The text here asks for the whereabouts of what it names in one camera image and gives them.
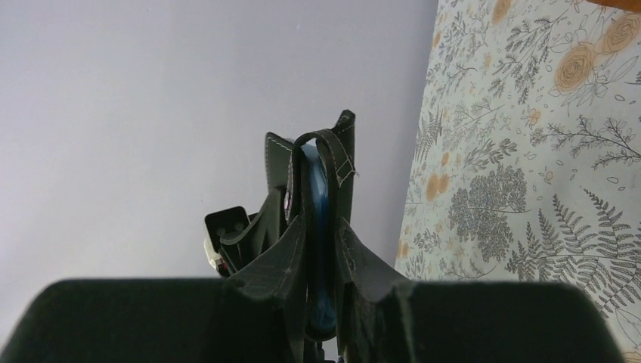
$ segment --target orange rose print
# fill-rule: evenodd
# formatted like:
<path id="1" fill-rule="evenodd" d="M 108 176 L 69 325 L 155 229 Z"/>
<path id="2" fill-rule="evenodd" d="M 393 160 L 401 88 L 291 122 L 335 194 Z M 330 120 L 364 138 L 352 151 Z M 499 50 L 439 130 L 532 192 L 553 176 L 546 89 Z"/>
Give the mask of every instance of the orange rose print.
<path id="1" fill-rule="evenodd" d="M 438 181 L 438 192 L 444 193 L 447 190 L 447 186 L 450 184 L 450 176 L 443 174 L 441 179 Z"/>
<path id="2" fill-rule="evenodd" d="M 552 184 L 553 177 L 554 177 L 554 174 L 552 172 L 546 172 L 545 176 L 543 177 L 543 181 L 546 182 L 547 184 Z"/>
<path id="3" fill-rule="evenodd" d="M 590 43 L 579 43 L 571 49 L 556 68 L 554 83 L 561 92 L 568 92 L 583 85 L 593 72 L 596 52 Z"/>
<path id="4" fill-rule="evenodd" d="M 627 47 L 639 34 L 641 14 L 625 14 L 603 36 L 603 53 L 611 54 Z"/>
<path id="5" fill-rule="evenodd" d="M 427 200 L 430 202 L 436 198 L 438 192 L 438 175 L 432 174 L 427 181 Z"/>
<path id="6" fill-rule="evenodd" d="M 405 258 L 410 252 L 410 246 L 408 244 L 401 244 L 401 248 L 398 249 L 398 257 Z"/>
<path id="7" fill-rule="evenodd" d="M 521 117 L 521 119 L 525 120 L 525 125 L 532 130 L 532 126 L 536 125 L 539 122 L 540 119 L 540 111 L 537 110 L 536 108 L 530 109 L 530 112 Z"/>
<path id="8" fill-rule="evenodd" d="M 436 48 L 438 46 L 438 42 L 440 41 L 441 41 L 441 32 L 438 32 L 434 36 L 434 40 L 432 40 L 432 49 Z"/>
<path id="9" fill-rule="evenodd" d="M 641 363 L 641 354 L 638 352 L 625 352 L 623 353 L 623 361 L 625 363 Z"/>
<path id="10" fill-rule="evenodd" d="M 492 55 L 486 54 L 485 62 L 483 62 L 483 66 L 485 67 L 486 70 L 489 70 L 491 65 L 492 65 Z"/>
<path id="11" fill-rule="evenodd" d="M 510 6 L 512 6 L 512 0 L 497 0 L 492 11 L 492 23 L 500 23 L 509 12 Z"/>

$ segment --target leaf print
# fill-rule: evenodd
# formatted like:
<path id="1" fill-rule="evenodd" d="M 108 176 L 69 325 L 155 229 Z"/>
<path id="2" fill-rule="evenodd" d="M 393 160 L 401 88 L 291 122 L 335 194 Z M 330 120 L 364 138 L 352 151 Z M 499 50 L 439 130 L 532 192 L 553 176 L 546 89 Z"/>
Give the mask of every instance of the leaf print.
<path id="1" fill-rule="evenodd" d="M 479 268 L 472 260 L 469 260 L 469 267 L 465 268 L 465 266 L 463 266 L 463 261 L 461 261 L 460 259 L 457 262 L 450 260 L 449 263 L 446 259 L 441 259 L 438 267 L 441 272 L 443 272 L 443 275 L 446 278 L 455 279 L 458 281 L 471 281 L 489 275 L 492 271 L 494 271 L 497 265 L 489 269 L 489 271 L 485 272 L 481 268 Z"/>
<path id="2" fill-rule="evenodd" d="M 514 78 L 516 91 L 519 93 L 519 104 L 528 100 L 533 89 L 540 66 L 550 54 L 550 35 L 553 27 L 564 19 L 565 11 L 554 20 L 546 17 L 536 19 L 534 24 L 523 20 L 520 26 L 511 29 L 505 46 L 506 56 L 499 60 L 495 76 L 489 91 L 494 97 L 501 97 L 505 92 L 509 77 Z"/>
<path id="3" fill-rule="evenodd" d="M 611 148 L 605 153 L 598 156 L 594 162 L 593 168 L 598 169 L 600 166 L 605 167 L 610 163 L 623 163 L 631 166 L 633 163 L 641 161 L 641 154 L 634 150 L 630 144 L 636 137 L 632 128 L 627 128 L 625 121 L 620 121 L 608 117 L 601 129 L 595 130 L 592 126 L 592 119 L 583 115 L 578 117 L 578 131 L 566 131 L 563 126 L 548 126 L 547 134 L 542 129 L 534 130 L 530 137 L 533 146 L 546 141 L 548 138 L 555 140 L 552 145 L 554 151 L 563 149 L 566 145 L 570 146 L 570 155 L 577 158 L 581 151 L 589 149 Z"/>
<path id="4" fill-rule="evenodd" d="M 485 138 L 495 129 L 501 107 L 492 107 L 487 98 L 469 107 L 458 104 L 451 126 L 443 128 L 444 148 L 455 150 L 463 141 Z"/>
<path id="5" fill-rule="evenodd" d="M 626 82 L 628 85 L 641 85 L 641 70 L 636 73 L 635 82 Z"/>
<path id="6" fill-rule="evenodd" d="M 443 63 L 430 63 L 427 69 L 427 76 L 425 78 L 425 84 L 426 86 L 431 85 L 434 83 L 436 78 L 441 75 L 441 71 L 443 69 Z"/>
<path id="7" fill-rule="evenodd" d="M 475 147 L 467 154 L 463 162 L 463 168 L 471 166 L 475 172 L 487 169 L 489 163 L 499 163 L 504 156 L 516 152 L 516 143 L 508 138 L 503 139 L 498 145 L 492 140 L 487 140 L 481 148 Z"/>
<path id="8" fill-rule="evenodd" d="M 403 273 L 408 278 L 423 280 L 425 277 L 425 255 L 422 253 L 409 256 L 403 264 Z"/>
<path id="9" fill-rule="evenodd" d="M 631 227 L 624 223 L 618 223 L 623 212 L 616 213 L 616 207 L 609 208 L 608 202 L 597 197 L 591 191 L 584 189 L 585 193 L 590 196 L 593 205 L 599 212 L 599 227 L 605 228 L 599 232 L 599 243 L 591 243 L 587 248 L 596 248 L 596 251 L 604 256 L 616 259 L 632 259 L 635 262 L 641 262 L 641 250 L 632 243 L 624 243 L 634 237 L 631 233 L 621 233 Z"/>
<path id="10" fill-rule="evenodd" d="M 474 177 L 469 190 L 458 189 L 451 201 L 450 227 L 457 229 L 461 241 L 476 239 L 483 261 L 500 261 L 513 242 L 507 215 L 527 212 L 526 191 L 521 169 L 498 164 L 488 176 Z"/>
<path id="11" fill-rule="evenodd" d="M 563 250 L 563 242 L 559 239 L 559 233 L 556 232 L 552 223 L 545 218 L 541 209 L 539 209 L 539 226 L 543 237 L 543 251 L 548 256 L 558 255 Z"/>
<path id="12" fill-rule="evenodd" d="M 612 78 L 608 82 L 617 82 L 619 79 L 623 78 L 634 66 L 636 61 L 639 60 L 639 56 L 630 58 L 627 62 L 622 64 L 617 70 L 612 74 Z"/>
<path id="13" fill-rule="evenodd" d="M 430 254 L 434 253 L 436 249 L 442 250 L 443 241 L 438 233 L 426 229 L 422 234 L 416 234 L 412 244 Z"/>
<path id="14" fill-rule="evenodd" d="M 436 89 L 436 92 L 440 95 L 450 95 L 451 92 L 455 92 L 460 83 L 463 81 L 465 78 L 465 75 L 470 72 L 470 71 L 477 71 L 476 68 L 474 67 L 462 67 L 459 64 L 456 64 L 456 72 L 452 73 L 450 71 L 447 72 L 447 80 L 443 84 L 443 86 L 439 87 Z"/>
<path id="15" fill-rule="evenodd" d="M 623 309 L 617 309 L 616 315 L 619 326 L 630 342 L 635 346 L 641 345 L 641 319 Z"/>

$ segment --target floral patterned bedsheet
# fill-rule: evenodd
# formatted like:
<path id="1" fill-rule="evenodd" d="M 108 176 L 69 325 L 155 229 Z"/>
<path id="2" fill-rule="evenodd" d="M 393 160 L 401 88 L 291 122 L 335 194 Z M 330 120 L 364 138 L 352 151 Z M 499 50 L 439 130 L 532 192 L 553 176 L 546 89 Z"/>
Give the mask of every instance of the floral patterned bedsheet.
<path id="1" fill-rule="evenodd" d="M 641 361 L 641 14 L 441 0 L 396 269 L 564 281 Z"/>

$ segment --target black plastic part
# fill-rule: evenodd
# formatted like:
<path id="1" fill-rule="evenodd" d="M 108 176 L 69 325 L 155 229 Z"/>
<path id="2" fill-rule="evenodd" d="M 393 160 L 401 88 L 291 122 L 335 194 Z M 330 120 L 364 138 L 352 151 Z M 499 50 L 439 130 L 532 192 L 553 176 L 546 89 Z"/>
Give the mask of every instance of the black plastic part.
<path id="1" fill-rule="evenodd" d="M 336 233 L 339 354 L 347 361 L 623 361 L 576 287 L 417 283 L 369 251 L 345 221 Z"/>
<path id="2" fill-rule="evenodd" d="M 220 361 L 215 339 L 221 279 L 71 280 L 31 304 L 2 363 Z"/>
<path id="3" fill-rule="evenodd" d="M 205 216 L 207 234 L 209 234 L 209 239 L 212 241 L 216 253 L 220 254 L 220 238 L 225 234 L 236 231 L 237 225 L 242 226 L 242 229 L 247 228 L 249 225 L 247 213 L 241 206 L 235 206 L 234 208 L 225 209 Z"/>
<path id="4" fill-rule="evenodd" d="M 225 279 L 212 320 L 212 355 L 221 361 L 303 361 L 305 229 L 303 219 L 294 219 L 277 244 Z"/>

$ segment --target fern print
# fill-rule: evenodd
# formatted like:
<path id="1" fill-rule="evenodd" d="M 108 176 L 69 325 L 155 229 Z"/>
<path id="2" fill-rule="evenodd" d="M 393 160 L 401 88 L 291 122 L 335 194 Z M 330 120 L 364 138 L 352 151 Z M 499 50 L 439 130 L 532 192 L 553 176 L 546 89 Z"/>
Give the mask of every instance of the fern print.
<path id="1" fill-rule="evenodd" d="M 541 239 L 528 223 L 527 244 L 517 243 L 506 270 L 522 281 L 575 284 L 592 296 L 607 318 L 616 309 L 641 300 L 641 239 L 629 241 L 635 236 L 628 232 L 629 225 L 619 222 L 623 213 L 593 192 L 584 192 L 593 203 L 599 225 L 583 223 L 584 217 L 555 194 L 556 223 L 539 209 Z"/>
<path id="2" fill-rule="evenodd" d="M 403 264 L 403 274 L 414 280 L 423 280 L 425 274 L 425 255 L 417 253 L 410 256 Z"/>
<path id="3" fill-rule="evenodd" d="M 428 113 L 429 121 L 421 118 L 419 131 L 416 134 L 416 150 L 414 151 L 414 159 L 423 161 L 432 145 L 436 144 L 438 136 L 441 135 L 443 113 L 436 110 L 436 115 L 431 112 Z"/>

